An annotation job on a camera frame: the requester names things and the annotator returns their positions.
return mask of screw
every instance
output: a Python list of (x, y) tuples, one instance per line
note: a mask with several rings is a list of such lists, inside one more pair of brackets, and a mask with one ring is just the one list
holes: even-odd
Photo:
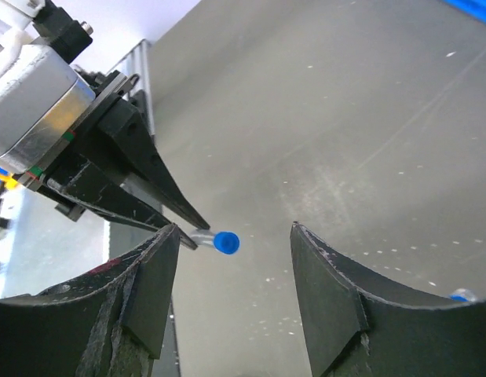
[(38, 1), (37, 0), (30, 0), (27, 4), (27, 7), (35, 9), (38, 6)]
[(89, 25), (87, 22), (83, 21), (80, 26), (82, 26), (82, 29), (88, 34), (91, 35), (93, 33), (93, 27)]

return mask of gray wall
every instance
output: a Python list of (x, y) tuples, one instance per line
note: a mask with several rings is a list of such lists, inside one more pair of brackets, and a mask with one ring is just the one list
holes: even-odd
[(486, 296), (486, 27), (430, 0), (203, 0), (151, 53), (159, 151), (232, 257), (183, 250), (185, 377), (310, 373), (288, 233)]

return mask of small vial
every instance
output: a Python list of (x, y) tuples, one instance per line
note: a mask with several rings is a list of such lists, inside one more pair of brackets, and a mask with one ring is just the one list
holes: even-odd
[(452, 294), (449, 296), (454, 301), (460, 302), (475, 302), (478, 301), (478, 297), (469, 289), (459, 288), (456, 289)]
[(233, 232), (211, 232), (197, 229), (189, 236), (199, 246), (212, 247), (223, 254), (230, 255), (239, 250), (239, 237)]

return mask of plastic tube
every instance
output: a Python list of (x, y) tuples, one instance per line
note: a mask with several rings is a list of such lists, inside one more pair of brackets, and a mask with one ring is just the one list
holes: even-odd
[(199, 246), (212, 247), (223, 254), (230, 255), (239, 250), (239, 237), (233, 232), (211, 232), (197, 229), (189, 236)]

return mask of white surface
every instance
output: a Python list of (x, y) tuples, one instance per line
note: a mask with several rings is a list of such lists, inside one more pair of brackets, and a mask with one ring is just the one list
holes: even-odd
[(90, 24), (93, 44), (75, 61), (89, 71), (106, 72), (142, 39), (155, 42), (199, 0), (54, 0), (75, 20)]
[(37, 16), (40, 9), (46, 6), (46, 0), (35, 0), (32, 2), (31, 0), (0, 0), (5, 3), (9, 3), (9, 6), (12, 8), (16, 8), (17, 10), (21, 11), (24, 14), (27, 14), (29, 17), (33, 18)]
[(43, 6), (39, 3), (35, 9), (32, 9), (27, 6), (25, 0), (0, 0), (0, 20), (11, 27), (24, 30)]
[(13, 253), (14, 239), (16, 237), (17, 219), (23, 204), (24, 187), (18, 187), (3, 194), (3, 202), (0, 206), (0, 217), (7, 218), (11, 222), (5, 238), (0, 240), (0, 298), (3, 296), (5, 278), (9, 260)]
[(7, 72), (21, 52), (21, 37), (27, 35), (24, 30), (10, 28), (0, 37), (0, 78)]

